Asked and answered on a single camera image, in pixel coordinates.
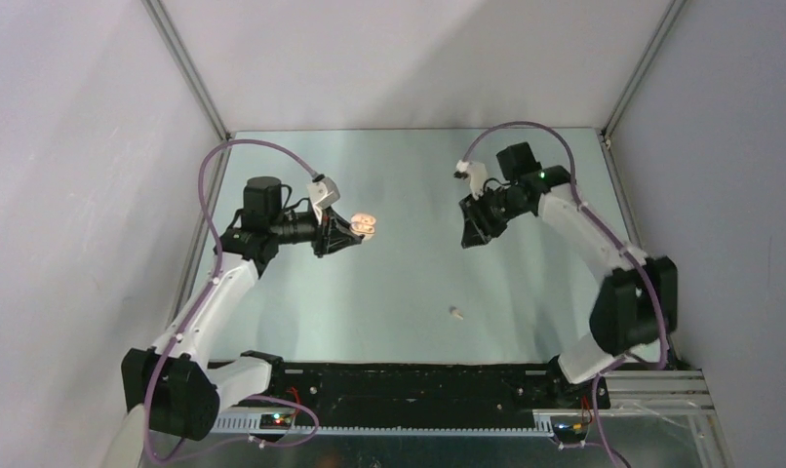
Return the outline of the beige square earbud case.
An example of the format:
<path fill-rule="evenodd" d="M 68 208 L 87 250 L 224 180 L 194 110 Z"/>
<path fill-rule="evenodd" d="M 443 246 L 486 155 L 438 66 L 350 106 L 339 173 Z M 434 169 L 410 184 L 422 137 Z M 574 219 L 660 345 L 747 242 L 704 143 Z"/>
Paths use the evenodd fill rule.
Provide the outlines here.
<path fill-rule="evenodd" d="M 359 236 L 363 241 L 370 240 L 376 230 L 376 218 L 371 214 L 357 213 L 351 216 L 350 230 L 356 236 Z"/>

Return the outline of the beige earbud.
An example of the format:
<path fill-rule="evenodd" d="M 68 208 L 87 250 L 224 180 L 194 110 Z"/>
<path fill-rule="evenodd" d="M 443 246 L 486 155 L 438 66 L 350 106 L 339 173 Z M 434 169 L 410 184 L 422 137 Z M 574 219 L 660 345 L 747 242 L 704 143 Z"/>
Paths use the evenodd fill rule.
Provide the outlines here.
<path fill-rule="evenodd" d="M 462 312 L 457 307 L 453 307 L 453 306 L 450 307 L 449 308 L 449 313 L 450 313 L 451 316 L 455 317 L 457 320 L 463 320 L 464 319 L 464 316 L 463 316 Z"/>

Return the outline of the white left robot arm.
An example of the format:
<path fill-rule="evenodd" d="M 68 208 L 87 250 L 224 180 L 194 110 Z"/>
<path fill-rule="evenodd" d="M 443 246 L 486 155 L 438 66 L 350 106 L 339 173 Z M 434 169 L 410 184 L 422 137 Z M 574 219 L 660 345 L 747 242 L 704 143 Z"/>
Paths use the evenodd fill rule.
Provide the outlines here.
<path fill-rule="evenodd" d="M 221 330 L 281 247 L 307 243 L 323 257 L 374 235 L 374 216 L 344 218 L 334 210 L 339 192 L 329 177 L 316 175 L 307 191 L 309 207 L 299 212 L 286 205 L 291 190 L 279 178 L 249 179 L 242 208 L 217 240 L 205 286 L 152 345 L 127 352 L 121 364 L 126 403 L 143 407 L 147 430 L 200 441 L 224 410 L 251 396 L 270 407 L 284 401 L 288 380 L 273 370 L 279 358 L 245 352 L 217 369 L 209 361 Z"/>

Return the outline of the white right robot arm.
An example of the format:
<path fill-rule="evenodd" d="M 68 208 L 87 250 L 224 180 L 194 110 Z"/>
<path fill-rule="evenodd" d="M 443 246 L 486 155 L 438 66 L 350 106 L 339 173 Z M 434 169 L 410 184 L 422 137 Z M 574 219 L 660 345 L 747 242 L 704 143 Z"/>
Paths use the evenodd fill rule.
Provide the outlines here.
<path fill-rule="evenodd" d="M 456 164 L 455 177 L 470 187 L 459 203 L 462 247 L 484 246 L 511 220 L 531 214 L 570 242 L 599 284 L 588 333 L 554 360 L 555 374 L 546 382 L 550 401 L 574 406 L 586 393 L 585 381 L 637 346 L 657 343 L 665 362 L 668 336 L 678 325 L 676 264 L 622 241 L 582 200 L 569 171 L 543 167 L 527 143 L 510 145 L 496 158 L 504 177 L 497 187 L 489 185 L 484 164 Z"/>

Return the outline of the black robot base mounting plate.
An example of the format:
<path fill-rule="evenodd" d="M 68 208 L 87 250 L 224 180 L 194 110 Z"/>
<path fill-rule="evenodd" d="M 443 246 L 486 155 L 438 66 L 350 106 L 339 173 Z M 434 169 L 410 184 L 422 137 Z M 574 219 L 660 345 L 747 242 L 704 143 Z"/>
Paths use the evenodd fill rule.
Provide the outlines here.
<path fill-rule="evenodd" d="M 604 382 L 570 384 L 543 364 L 286 362 L 265 395 L 312 410 L 297 423 L 327 430 L 534 429 L 546 410 L 607 410 Z"/>

